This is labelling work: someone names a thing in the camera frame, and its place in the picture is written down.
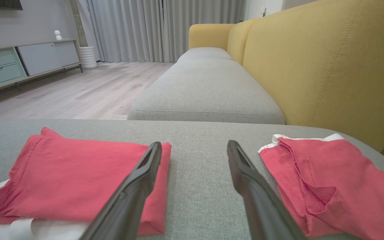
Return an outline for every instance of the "ribbed white pot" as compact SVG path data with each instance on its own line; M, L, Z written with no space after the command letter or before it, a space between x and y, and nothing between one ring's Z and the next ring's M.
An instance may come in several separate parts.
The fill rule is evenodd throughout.
M96 57L94 56L94 47L79 47L79 52L82 57L82 68L90 69L96 68Z

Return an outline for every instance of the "black television screen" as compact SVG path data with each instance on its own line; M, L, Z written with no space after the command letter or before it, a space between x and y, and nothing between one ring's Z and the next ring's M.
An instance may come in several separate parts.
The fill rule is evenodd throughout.
M0 0L0 9L23 10L20 0Z

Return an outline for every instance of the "red garment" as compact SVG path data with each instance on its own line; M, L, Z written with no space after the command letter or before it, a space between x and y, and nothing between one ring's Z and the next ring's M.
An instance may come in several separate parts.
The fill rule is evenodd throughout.
M260 156L306 236L384 239L384 171L346 140L278 140Z
M146 199L139 235L164 234L171 153L162 144L154 190ZM0 188L0 224L19 217L91 222L133 170L148 146L63 138L48 128L30 137L10 180Z

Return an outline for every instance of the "gray seat cushion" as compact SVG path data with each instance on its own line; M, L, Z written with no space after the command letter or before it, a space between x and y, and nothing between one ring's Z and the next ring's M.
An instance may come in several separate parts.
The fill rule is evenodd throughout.
M233 60L232 57L225 50L218 47L195 47L187 50L177 60L182 62L189 59L228 59Z
M273 134L324 138L331 130L266 124L119 120L0 121L0 182L27 138L49 127L66 138L172 145L168 175L166 233L138 239L250 239L244 203L236 193L227 162L228 140L238 141L258 171L276 184L257 153ZM343 135L384 170L384 156L355 138ZM354 239L347 234L321 239Z
M271 96L236 61L174 64L133 103L129 120L284 124Z

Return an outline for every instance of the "light wood floor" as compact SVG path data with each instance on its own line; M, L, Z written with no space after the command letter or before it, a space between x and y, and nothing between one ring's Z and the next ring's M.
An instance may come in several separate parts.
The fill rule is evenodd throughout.
M133 101L172 65L101 63L34 81L0 93L0 119L125 120Z

